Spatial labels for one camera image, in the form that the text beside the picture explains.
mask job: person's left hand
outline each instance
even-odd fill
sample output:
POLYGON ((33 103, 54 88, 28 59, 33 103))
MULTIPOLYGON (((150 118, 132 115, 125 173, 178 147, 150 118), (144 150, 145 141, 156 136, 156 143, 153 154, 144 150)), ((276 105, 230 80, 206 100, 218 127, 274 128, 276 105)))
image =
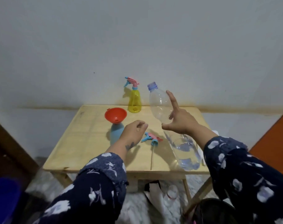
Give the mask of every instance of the person's left hand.
POLYGON ((127 150, 140 142, 147 128, 148 124, 142 120, 136 120, 125 126, 120 136, 120 140, 125 142, 127 150))

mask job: spray bottle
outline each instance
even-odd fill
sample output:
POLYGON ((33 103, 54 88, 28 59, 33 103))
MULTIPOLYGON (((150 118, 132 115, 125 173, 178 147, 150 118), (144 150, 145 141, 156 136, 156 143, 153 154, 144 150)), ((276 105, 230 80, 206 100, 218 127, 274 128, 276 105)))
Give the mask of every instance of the spray bottle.
POLYGON ((126 87, 128 84, 133 84, 128 104, 128 111, 132 113, 138 113, 142 109, 141 97, 139 91, 137 90, 137 85, 139 85, 139 83, 130 77, 125 77, 125 79, 127 79, 127 82, 124 87, 126 87))

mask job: hand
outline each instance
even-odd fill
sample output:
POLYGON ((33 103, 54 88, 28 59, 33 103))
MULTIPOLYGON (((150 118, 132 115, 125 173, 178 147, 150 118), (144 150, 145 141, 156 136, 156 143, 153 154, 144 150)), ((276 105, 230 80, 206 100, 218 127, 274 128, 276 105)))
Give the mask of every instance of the hand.
POLYGON ((148 124, 142 120, 136 120, 125 126, 120 136, 120 140, 125 142, 127 150, 140 142, 147 128, 148 124))
POLYGON ((173 121, 170 124, 162 124, 162 129, 190 135, 193 128, 199 125, 198 122, 185 109, 179 108, 176 98, 170 91, 167 90, 166 93, 173 106, 173 111, 169 116, 169 119, 173 119, 173 121))

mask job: bag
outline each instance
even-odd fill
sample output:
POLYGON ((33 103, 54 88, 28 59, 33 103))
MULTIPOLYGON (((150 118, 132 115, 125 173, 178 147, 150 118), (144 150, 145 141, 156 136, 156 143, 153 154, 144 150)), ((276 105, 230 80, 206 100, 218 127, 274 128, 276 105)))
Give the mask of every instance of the bag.
POLYGON ((234 207, 215 198, 202 200, 195 208, 192 224, 239 224, 234 207))

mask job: sleeve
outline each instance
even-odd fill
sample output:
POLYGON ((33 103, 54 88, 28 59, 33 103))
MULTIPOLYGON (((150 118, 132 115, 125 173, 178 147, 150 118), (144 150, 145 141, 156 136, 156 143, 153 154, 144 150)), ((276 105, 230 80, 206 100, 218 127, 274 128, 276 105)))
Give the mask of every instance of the sleeve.
POLYGON ((114 223, 126 195, 126 169, 114 153, 90 160, 34 224, 114 223))
POLYGON ((204 148, 213 189, 245 222, 283 224, 283 174, 248 153, 245 144, 214 137, 204 148))

